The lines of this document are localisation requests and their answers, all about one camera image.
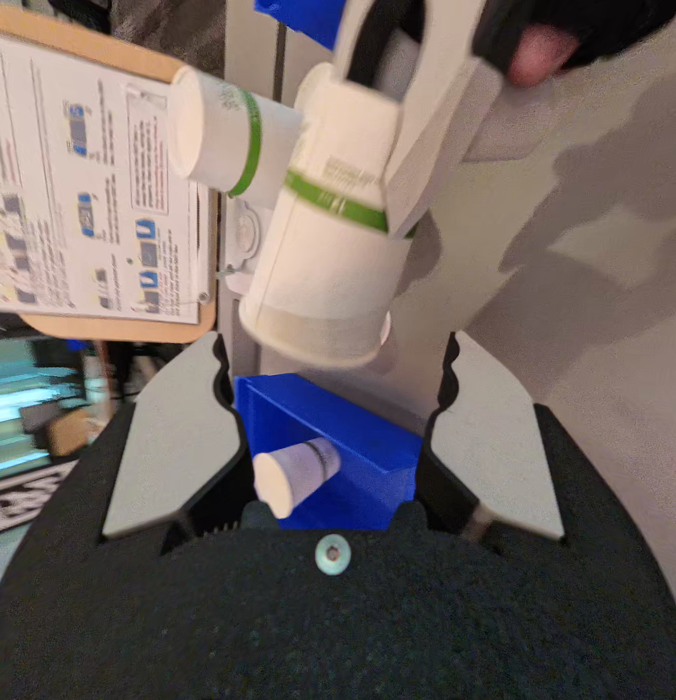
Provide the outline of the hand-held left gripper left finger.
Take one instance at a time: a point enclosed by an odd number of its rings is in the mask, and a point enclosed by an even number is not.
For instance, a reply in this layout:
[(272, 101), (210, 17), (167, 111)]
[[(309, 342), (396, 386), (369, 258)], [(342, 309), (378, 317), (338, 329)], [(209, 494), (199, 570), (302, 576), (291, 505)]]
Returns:
[(114, 540), (174, 524), (201, 536), (239, 524), (256, 500), (225, 343), (208, 332), (136, 399), (101, 532)]

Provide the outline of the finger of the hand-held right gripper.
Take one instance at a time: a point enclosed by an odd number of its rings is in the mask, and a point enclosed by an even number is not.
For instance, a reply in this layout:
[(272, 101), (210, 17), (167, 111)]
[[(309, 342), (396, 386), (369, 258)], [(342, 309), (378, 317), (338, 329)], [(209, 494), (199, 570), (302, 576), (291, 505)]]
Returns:
[(424, 1), (348, 1), (333, 52), (343, 80), (402, 101), (415, 72)]
[(475, 52), (499, 1), (424, 1), (418, 62), (384, 171), (388, 237), (401, 240), (432, 204), (500, 94), (503, 77)]

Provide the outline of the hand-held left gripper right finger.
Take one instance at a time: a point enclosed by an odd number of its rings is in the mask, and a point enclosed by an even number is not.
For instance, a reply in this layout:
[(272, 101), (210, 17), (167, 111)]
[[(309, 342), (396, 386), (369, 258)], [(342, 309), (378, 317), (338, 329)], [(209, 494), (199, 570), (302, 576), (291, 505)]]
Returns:
[(448, 339), (416, 499), (429, 526), (445, 533), (477, 540), (504, 524), (550, 540), (565, 536), (533, 399), (463, 331)]

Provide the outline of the blue plastic bin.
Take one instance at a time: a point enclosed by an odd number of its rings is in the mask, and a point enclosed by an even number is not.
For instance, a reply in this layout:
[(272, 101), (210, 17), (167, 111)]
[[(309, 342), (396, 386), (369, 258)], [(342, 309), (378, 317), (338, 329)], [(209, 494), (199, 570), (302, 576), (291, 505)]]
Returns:
[(386, 529), (411, 501), (422, 439), (296, 374), (238, 377), (236, 407), (250, 452), (314, 438), (337, 448), (339, 472), (280, 524), (285, 529)]
[(254, 1), (256, 12), (333, 50), (346, 1)]

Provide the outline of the person's right forearm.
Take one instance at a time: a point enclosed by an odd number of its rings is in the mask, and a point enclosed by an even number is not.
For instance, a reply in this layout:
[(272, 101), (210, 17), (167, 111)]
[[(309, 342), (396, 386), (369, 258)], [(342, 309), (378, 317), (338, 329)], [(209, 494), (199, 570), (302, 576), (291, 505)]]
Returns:
[(574, 36), (576, 51), (563, 69), (614, 57), (663, 29), (676, 15), (676, 1), (536, 1), (534, 24)]

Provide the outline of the wooden sign board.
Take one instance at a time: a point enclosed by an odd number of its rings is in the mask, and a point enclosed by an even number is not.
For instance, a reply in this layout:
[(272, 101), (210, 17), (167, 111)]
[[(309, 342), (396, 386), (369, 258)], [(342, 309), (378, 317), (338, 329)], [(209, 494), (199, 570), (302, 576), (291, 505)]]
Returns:
[[(185, 66), (183, 61), (174, 57), (10, 4), (0, 4), (0, 35), (162, 83), (171, 83), (178, 70)], [(210, 298), (200, 306), (197, 325), (24, 312), (20, 313), (21, 319), (45, 335), (63, 339), (194, 343), (208, 331), (214, 330), (217, 322), (218, 192), (210, 190), (202, 196), (200, 213), (206, 215), (209, 224), (209, 261), (203, 264), (202, 280), (209, 283)]]

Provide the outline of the black-white marker sign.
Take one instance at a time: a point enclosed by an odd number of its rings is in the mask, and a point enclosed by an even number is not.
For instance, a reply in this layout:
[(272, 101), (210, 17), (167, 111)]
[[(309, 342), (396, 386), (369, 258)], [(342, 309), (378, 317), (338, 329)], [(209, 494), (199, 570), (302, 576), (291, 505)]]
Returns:
[(69, 476), (77, 460), (0, 480), (0, 534), (34, 520)]

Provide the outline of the white sign stand base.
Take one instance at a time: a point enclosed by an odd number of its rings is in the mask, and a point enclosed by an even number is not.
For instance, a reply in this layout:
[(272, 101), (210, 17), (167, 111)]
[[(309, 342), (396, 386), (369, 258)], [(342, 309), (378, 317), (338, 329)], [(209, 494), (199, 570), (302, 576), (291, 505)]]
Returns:
[(225, 197), (220, 233), (220, 278), (236, 298), (250, 290), (272, 215), (272, 209)]

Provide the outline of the white instruction sheet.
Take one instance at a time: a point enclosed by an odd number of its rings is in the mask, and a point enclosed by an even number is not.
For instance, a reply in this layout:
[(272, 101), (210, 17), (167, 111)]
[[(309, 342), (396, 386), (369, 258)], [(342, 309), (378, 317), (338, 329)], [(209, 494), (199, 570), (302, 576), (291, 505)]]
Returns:
[(169, 88), (0, 35), (0, 311), (199, 321)]

